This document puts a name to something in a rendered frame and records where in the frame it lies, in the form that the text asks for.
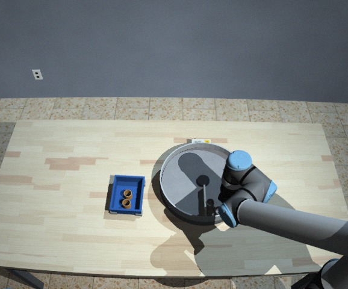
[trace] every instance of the round gray tray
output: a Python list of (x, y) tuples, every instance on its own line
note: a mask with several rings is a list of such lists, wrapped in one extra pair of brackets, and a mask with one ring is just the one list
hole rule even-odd
[[(173, 151), (165, 159), (160, 173), (161, 194), (166, 207), (180, 219), (196, 225), (222, 222), (211, 208), (222, 204), (218, 195), (229, 154), (230, 151), (211, 143), (185, 144)], [(214, 202), (207, 211), (203, 186), (197, 183), (201, 175), (209, 179), (206, 200)]]

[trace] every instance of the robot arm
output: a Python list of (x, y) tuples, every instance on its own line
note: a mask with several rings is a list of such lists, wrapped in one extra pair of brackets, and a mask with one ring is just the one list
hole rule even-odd
[(347, 221), (265, 204), (277, 186), (243, 151), (231, 153), (226, 160), (222, 189), (219, 214), (230, 227), (250, 226), (343, 256), (329, 260), (317, 274), (307, 275), (293, 289), (348, 288)]

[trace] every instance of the blue tray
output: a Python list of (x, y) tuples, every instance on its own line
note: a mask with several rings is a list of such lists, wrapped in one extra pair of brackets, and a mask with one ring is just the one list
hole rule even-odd
[[(111, 194), (110, 213), (111, 214), (131, 214), (142, 216), (144, 176), (120, 176), (115, 175), (113, 192)], [(123, 193), (131, 190), (131, 208), (124, 209), (122, 201), (125, 199)]]

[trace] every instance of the blue joint cap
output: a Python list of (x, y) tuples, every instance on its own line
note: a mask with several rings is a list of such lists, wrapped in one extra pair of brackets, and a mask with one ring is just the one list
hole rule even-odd
[(233, 214), (230, 212), (228, 207), (223, 203), (218, 208), (218, 213), (221, 216), (221, 219), (229, 226), (229, 227), (237, 227), (237, 222), (235, 221)]
[(226, 160), (231, 170), (246, 170), (252, 165), (252, 157), (244, 151), (233, 151)]

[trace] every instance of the table top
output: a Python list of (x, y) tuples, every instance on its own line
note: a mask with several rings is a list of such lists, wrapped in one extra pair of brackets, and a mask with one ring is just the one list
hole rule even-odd
[[(321, 124), (19, 120), (0, 168), (0, 266), (243, 276), (316, 272), (340, 257), (243, 225), (174, 217), (161, 199), (159, 172), (191, 138), (248, 152), (278, 186), (268, 204), (348, 221)], [(145, 177), (142, 216), (109, 213), (114, 175)]]

